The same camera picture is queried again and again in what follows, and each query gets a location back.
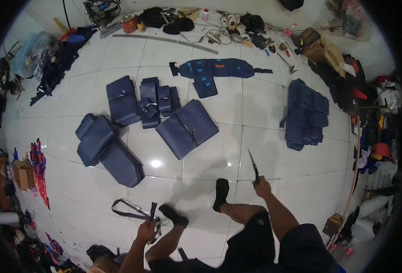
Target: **black bag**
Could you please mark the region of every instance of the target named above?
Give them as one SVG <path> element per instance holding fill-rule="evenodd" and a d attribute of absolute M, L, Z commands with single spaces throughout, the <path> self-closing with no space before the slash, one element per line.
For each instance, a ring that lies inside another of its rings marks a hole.
<path fill-rule="evenodd" d="M 280 0 L 280 3 L 289 11 L 301 8 L 304 4 L 304 0 Z"/>

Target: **red fabric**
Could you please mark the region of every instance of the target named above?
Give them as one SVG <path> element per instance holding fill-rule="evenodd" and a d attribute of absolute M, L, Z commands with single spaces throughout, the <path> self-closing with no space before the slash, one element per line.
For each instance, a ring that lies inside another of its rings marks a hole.
<path fill-rule="evenodd" d="M 392 158 L 390 156 L 389 146 L 386 143 L 378 142 L 375 146 L 376 146 L 375 147 L 376 154 L 378 154 L 380 156 L 386 156 L 386 157 Z"/>
<path fill-rule="evenodd" d="M 352 89 L 352 95 L 357 99 L 364 99 L 364 100 L 368 99 L 367 95 L 363 94 L 362 91 L 360 91 L 360 90 L 358 90 L 356 88 Z"/>

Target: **fabric strap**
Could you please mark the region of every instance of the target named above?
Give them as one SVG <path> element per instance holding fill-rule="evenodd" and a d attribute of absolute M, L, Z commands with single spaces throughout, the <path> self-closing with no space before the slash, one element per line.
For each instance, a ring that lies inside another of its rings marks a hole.
<path fill-rule="evenodd" d="M 254 73 L 270 73 L 270 74 L 272 74 L 273 72 L 271 69 L 255 68 Z"/>

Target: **plastic container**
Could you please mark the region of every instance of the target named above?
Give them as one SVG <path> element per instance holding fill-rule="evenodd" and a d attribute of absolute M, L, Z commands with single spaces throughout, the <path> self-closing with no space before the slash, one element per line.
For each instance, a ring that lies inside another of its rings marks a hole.
<path fill-rule="evenodd" d="M 137 30 L 137 21 L 136 18 L 129 20 L 128 22 L 121 22 L 122 28 L 124 29 L 125 33 L 131 33 Z"/>
<path fill-rule="evenodd" d="M 203 22 L 207 22 L 208 19 L 209 19 L 209 10 L 204 9 L 202 12 L 202 20 Z"/>

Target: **plastic bag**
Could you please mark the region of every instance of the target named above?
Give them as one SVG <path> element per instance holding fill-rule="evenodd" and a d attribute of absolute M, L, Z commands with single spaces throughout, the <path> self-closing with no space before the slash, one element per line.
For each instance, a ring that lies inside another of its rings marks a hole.
<path fill-rule="evenodd" d="M 344 37 L 359 41 L 371 39 L 372 22 L 357 0 L 345 0 L 343 2 L 342 21 Z"/>
<path fill-rule="evenodd" d="M 46 32 L 31 34 L 27 42 L 18 50 L 10 63 L 10 80 L 15 74 L 22 78 L 33 75 L 42 80 L 43 68 L 51 60 L 58 48 L 58 40 Z"/>

